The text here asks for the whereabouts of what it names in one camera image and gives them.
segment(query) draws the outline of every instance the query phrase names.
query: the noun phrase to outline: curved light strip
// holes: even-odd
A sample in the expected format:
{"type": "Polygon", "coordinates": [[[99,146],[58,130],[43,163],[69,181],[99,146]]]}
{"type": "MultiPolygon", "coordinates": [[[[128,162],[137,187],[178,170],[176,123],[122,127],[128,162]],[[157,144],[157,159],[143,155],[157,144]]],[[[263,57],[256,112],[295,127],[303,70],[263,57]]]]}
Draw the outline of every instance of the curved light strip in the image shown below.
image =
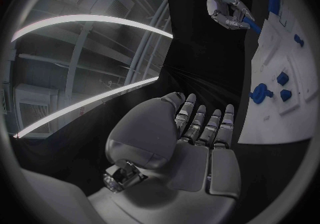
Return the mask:
{"type": "Polygon", "coordinates": [[[14,137],[17,138],[18,135],[19,135],[19,138],[22,138],[23,136],[25,136],[29,132],[32,132],[34,129],[37,129],[41,125],[44,125],[44,124],[46,124],[46,123],[48,123],[48,122],[50,122],[50,121],[52,121],[52,120],[54,120],[54,119],[56,119],[56,118],[58,118],[60,116],[65,115],[66,113],[69,113],[69,112],[71,112],[73,110],[76,110],[77,108],[83,107],[85,105],[93,103],[93,102],[95,102],[97,100],[101,100],[101,99],[103,99],[105,97],[114,95],[116,93],[123,92],[125,90],[128,90],[128,89],[131,89],[131,88],[143,85],[143,84],[147,84],[147,83],[156,81],[158,78],[159,77],[157,76],[157,77],[150,78],[150,79],[147,79],[147,80],[143,80],[143,81],[140,81],[140,82],[137,82],[137,83],[134,83],[134,84],[129,84],[129,85],[126,85],[126,86],[122,86],[120,88],[117,88],[117,89],[114,89],[114,90],[111,90],[111,91],[108,91],[108,92],[105,92],[105,93],[102,93],[102,94],[98,94],[98,95],[93,96],[91,98],[88,98],[86,100],[83,100],[83,101],[80,101],[78,103],[75,103],[75,104],[73,104],[73,105],[71,105],[69,107],[66,107],[66,108],[64,108],[62,110],[54,112],[51,115],[48,115],[48,116],[40,119],[39,121],[36,121],[32,125],[26,127],[22,131],[18,132],[18,134],[14,135],[14,137]]]}
{"type": "Polygon", "coordinates": [[[11,41],[13,42],[14,40],[18,39],[19,37],[34,31],[38,28],[43,28],[46,26],[54,25],[54,24],[59,24],[59,23],[64,23],[64,22],[71,22],[71,21],[102,21],[102,22],[111,22],[111,23],[117,23],[117,24],[123,24],[123,25],[128,25],[136,28],[142,28],[148,31],[152,31],[164,36],[167,36],[169,38],[173,38],[173,36],[167,32],[164,32],[160,29],[138,23],[132,20],[126,20],[126,19],[120,19],[116,17],[110,17],[110,16],[102,16],[102,15],[90,15],[90,14],[77,14],[77,15],[66,15],[66,16],[58,16],[58,17],[53,17],[41,21],[37,21],[35,23],[32,23],[24,28],[21,28],[17,32],[14,33],[13,38],[11,41]]]}

